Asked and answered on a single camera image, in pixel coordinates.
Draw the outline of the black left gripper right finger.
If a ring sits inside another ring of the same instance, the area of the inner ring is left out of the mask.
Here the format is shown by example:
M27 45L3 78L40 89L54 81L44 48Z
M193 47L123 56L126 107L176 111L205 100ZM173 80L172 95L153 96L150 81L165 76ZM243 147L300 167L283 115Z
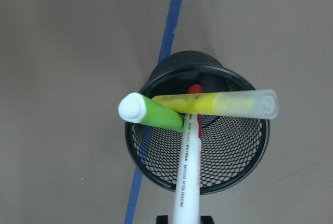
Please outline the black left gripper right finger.
M205 216L200 217L200 223L201 224L214 224L214 220L213 220L212 216L205 215Z

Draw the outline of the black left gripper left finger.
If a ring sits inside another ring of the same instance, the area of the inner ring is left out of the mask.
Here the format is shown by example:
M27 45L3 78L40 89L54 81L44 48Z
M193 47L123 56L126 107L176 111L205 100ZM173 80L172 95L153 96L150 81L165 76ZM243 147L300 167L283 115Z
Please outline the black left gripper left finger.
M156 224L170 224L168 215L158 215L156 217Z

